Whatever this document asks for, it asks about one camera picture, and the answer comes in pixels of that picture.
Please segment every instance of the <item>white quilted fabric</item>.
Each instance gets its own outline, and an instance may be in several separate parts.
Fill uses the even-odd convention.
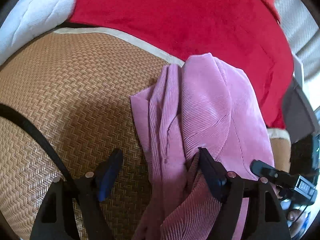
[[[0,28],[0,65],[33,38],[63,23],[76,0],[19,0]]]
[[[304,86],[313,110],[320,106],[320,30],[301,0],[275,0],[281,28],[303,63]]]

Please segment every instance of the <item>pink corduroy jacket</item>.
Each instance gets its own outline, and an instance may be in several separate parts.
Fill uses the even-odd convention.
[[[274,166],[247,76],[210,53],[189,57],[182,68],[165,66],[154,86],[131,97],[131,106],[152,184],[133,240],[207,238],[221,206],[198,169],[198,147],[244,179],[257,180],[253,159]],[[241,238],[247,206],[244,199],[234,240]]]

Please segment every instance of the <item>red blanket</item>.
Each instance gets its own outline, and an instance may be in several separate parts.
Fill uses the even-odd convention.
[[[77,0],[70,22],[121,30],[182,60],[211,52],[245,71],[265,123],[284,128],[293,60],[272,8],[270,0]]]

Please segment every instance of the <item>white pillow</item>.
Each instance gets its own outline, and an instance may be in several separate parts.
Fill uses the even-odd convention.
[[[63,23],[76,0],[19,0],[0,28],[0,65],[35,37]]]

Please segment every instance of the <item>rattan mat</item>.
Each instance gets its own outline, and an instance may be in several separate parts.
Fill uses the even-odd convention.
[[[153,84],[165,64],[108,34],[50,33],[0,67],[0,102],[38,127],[74,178],[94,170],[113,148],[123,150],[122,172],[101,204],[116,239],[131,238],[151,190],[129,96]],[[27,134],[0,118],[0,210],[22,239],[29,239],[57,173]],[[86,239],[78,208],[76,220]]]

